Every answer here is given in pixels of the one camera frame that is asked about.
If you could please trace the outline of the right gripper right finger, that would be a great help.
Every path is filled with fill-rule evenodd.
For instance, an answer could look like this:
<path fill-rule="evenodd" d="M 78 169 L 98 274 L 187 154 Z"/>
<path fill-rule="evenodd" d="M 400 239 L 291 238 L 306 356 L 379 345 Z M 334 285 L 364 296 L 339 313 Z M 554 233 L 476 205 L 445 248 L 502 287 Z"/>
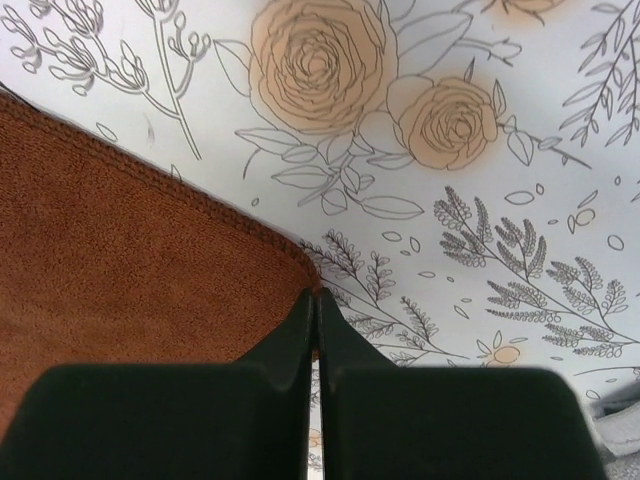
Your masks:
<path fill-rule="evenodd" d="M 578 401 L 536 368 L 400 367 L 317 299 L 328 479 L 601 479 Z"/>

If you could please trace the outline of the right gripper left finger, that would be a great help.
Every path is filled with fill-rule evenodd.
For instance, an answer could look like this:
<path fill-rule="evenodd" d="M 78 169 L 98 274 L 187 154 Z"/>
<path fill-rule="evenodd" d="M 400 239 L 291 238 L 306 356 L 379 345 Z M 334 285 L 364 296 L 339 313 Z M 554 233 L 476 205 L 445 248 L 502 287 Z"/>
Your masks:
<path fill-rule="evenodd" d="M 5 479 L 303 479 L 315 302 L 225 364 L 66 364 L 27 390 Z"/>

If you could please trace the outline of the brown towel pile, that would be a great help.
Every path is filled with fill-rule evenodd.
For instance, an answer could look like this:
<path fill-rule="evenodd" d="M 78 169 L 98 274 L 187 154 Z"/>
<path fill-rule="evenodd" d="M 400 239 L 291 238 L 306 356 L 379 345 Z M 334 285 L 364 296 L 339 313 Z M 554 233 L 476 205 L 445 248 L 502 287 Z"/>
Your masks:
<path fill-rule="evenodd" d="M 1 422 L 63 363 L 225 363 L 319 275 L 292 241 L 1 99 Z"/>

